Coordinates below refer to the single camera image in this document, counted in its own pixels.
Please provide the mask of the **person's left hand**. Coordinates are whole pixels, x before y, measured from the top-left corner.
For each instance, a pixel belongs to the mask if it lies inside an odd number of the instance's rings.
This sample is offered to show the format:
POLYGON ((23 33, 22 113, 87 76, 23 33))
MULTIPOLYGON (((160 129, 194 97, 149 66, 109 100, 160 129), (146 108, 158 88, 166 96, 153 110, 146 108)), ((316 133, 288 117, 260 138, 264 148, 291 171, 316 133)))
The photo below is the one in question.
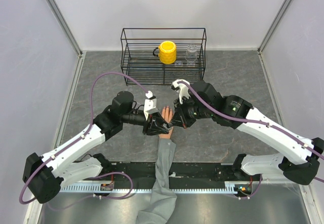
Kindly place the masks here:
MULTIPOLYGON (((173 118, 173 111, 169 106, 166 106, 163 108, 161 115, 167 123, 170 123, 173 118)), ((160 134, 159 139, 171 139, 172 132, 173 127, 169 129, 168 134, 160 134)))

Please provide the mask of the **grey sleeved forearm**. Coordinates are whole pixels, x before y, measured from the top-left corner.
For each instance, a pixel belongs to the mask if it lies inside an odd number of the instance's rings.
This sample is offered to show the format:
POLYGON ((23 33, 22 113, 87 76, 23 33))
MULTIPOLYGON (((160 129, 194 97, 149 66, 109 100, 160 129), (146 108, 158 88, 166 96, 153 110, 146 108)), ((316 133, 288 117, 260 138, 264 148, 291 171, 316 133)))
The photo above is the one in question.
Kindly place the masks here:
MULTIPOLYGON (((170 139, 159 139, 153 186, 169 188, 169 171, 174 159, 176 144, 170 139)), ((167 223, 176 206, 173 192, 152 192, 147 208, 138 211, 135 223, 167 223)))

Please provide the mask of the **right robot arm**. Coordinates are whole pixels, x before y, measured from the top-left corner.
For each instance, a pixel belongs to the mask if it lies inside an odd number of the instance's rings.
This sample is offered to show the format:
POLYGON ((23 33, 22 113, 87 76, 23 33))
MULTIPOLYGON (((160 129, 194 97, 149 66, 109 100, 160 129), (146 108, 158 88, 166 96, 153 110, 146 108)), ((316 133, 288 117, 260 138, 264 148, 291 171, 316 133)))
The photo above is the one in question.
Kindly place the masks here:
POLYGON ((189 128, 197 120, 211 119, 223 127, 249 134, 277 151, 272 155, 239 154, 232 174, 237 180, 253 175, 283 176, 301 185, 309 185, 323 159, 323 139, 309 139, 286 129, 262 114, 243 98, 222 96, 203 80, 190 84, 178 79, 171 88, 178 92, 174 101, 173 126, 189 128))

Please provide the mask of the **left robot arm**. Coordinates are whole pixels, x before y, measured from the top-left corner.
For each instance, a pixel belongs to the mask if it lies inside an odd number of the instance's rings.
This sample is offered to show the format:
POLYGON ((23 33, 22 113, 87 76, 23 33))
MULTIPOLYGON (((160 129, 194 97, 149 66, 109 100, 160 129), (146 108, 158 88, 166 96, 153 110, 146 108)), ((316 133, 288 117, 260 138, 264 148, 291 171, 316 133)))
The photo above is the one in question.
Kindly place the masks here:
POLYGON ((162 117, 156 102, 153 96, 145 100, 143 110, 135 109, 133 94, 119 92, 75 137, 41 156, 32 153, 26 158, 23 189, 29 189, 34 200, 44 204, 72 183, 94 177, 106 180, 111 168, 103 157, 91 157, 85 162, 77 162, 77 158, 121 132, 124 124, 141 126, 147 136, 168 134, 171 125, 162 117))

